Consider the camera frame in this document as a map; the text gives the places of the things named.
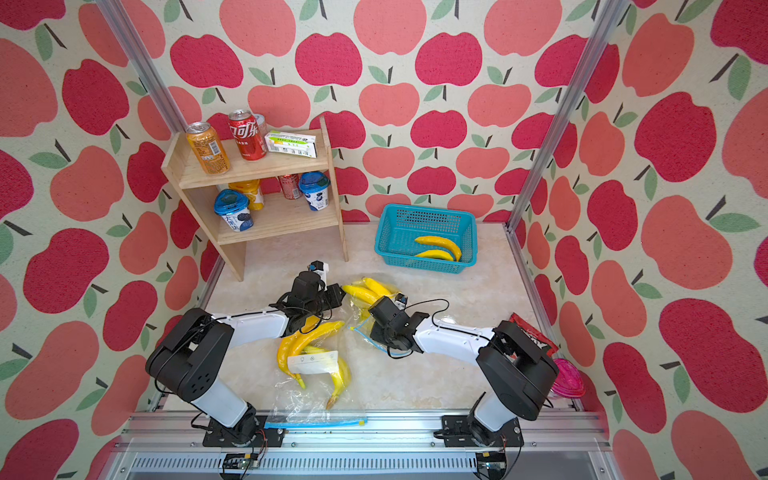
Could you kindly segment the single banana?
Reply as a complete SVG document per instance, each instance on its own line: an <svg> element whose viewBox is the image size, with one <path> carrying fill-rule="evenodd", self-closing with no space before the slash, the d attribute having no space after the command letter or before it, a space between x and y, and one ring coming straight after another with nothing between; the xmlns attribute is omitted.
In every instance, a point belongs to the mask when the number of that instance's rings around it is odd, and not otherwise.
<svg viewBox="0 0 768 480"><path fill-rule="evenodd" d="M455 258L454 262L459 262L462 259L463 252L461 248L448 238L440 236L420 236L415 239L415 242L422 246L429 246L430 249L439 249L450 252Z"/></svg>
<svg viewBox="0 0 768 480"><path fill-rule="evenodd" d="M439 250L439 249L430 249L423 252L420 252L415 255L416 258L424 258L424 259L433 259L433 260L441 260L441 261L448 261L448 262L454 262L455 258L450 252Z"/></svg>

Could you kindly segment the teal plastic basket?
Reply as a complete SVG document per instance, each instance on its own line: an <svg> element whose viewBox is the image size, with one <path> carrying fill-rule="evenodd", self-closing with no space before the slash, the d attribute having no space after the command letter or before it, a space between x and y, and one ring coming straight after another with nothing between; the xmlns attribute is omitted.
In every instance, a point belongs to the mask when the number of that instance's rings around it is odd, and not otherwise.
<svg viewBox="0 0 768 480"><path fill-rule="evenodd" d="M375 252L390 266L458 274L477 261L476 220L463 211L390 204Z"/></svg>

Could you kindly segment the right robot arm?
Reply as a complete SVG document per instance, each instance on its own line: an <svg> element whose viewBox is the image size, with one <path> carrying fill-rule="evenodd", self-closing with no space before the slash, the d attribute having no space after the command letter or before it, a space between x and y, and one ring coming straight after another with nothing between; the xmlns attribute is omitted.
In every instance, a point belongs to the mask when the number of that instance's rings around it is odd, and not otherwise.
<svg viewBox="0 0 768 480"><path fill-rule="evenodd" d="M368 308L371 338L407 355L440 354L479 368L489 391L464 416L445 415L434 437L447 447L523 445L520 420L536 420L551 406L549 394L559 375L554 344L514 314L494 328L470 328L408 313L400 300L382 297Z"/></svg>

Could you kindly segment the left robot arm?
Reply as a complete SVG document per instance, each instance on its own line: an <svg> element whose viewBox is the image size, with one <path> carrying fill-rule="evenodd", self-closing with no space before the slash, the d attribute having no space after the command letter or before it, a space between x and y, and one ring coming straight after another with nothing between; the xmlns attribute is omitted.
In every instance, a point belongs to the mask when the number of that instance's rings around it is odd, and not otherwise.
<svg viewBox="0 0 768 480"><path fill-rule="evenodd" d="M291 290L265 310L216 317L192 308L150 355L145 370L163 391L210 418L206 446L266 445L264 420L219 378L221 365L230 349L243 344L281 339L301 352L341 327L323 320L345 295L339 285L327 282L328 269L324 262L312 262Z"/></svg>

